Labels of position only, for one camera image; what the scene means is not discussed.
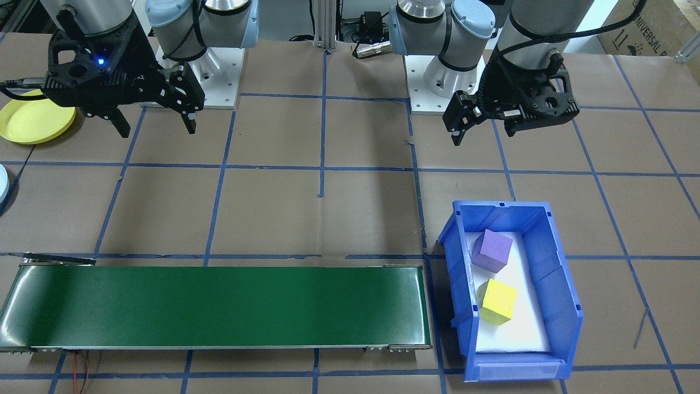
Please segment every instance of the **purple cube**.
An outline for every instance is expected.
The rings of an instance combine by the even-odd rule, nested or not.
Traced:
[[[508,264],[508,255],[513,240],[486,229],[474,242],[472,264],[498,273]]]

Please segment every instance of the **white bowl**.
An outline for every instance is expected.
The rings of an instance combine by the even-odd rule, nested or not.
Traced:
[[[5,201],[7,197],[7,192],[10,190],[10,180],[7,177],[7,171],[5,167],[0,164],[0,204]]]

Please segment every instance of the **light blue joint cap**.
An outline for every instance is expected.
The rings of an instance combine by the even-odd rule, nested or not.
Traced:
[[[181,17],[192,0],[146,0],[146,15],[151,27],[163,27]]]
[[[452,14],[468,32],[481,39],[490,39],[496,26],[496,16],[489,6],[479,0],[454,0]]]

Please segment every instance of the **cable connector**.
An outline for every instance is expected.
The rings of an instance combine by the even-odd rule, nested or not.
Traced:
[[[367,57],[383,55],[385,53],[391,53],[391,52],[393,52],[391,49],[391,42],[384,41],[384,42],[372,44],[372,45],[364,47],[362,49],[358,49],[357,50],[357,58],[358,59],[365,59]]]

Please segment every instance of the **metal mounting plate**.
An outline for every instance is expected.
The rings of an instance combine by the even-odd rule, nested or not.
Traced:
[[[411,97],[411,112],[418,115],[442,115],[449,104],[449,98],[444,98],[431,92],[423,81],[428,64],[435,56],[408,55],[404,56],[406,62],[406,82],[408,83],[408,93]],[[479,60],[477,70],[479,77],[484,71],[486,63],[484,58]],[[467,93],[473,93],[479,88],[479,82]]]
[[[221,61],[221,70],[202,82],[204,108],[236,109],[246,50],[242,48],[211,48],[211,50]],[[163,49],[159,47],[155,56],[157,59],[162,59]],[[160,107],[156,103],[148,103],[146,106]]]

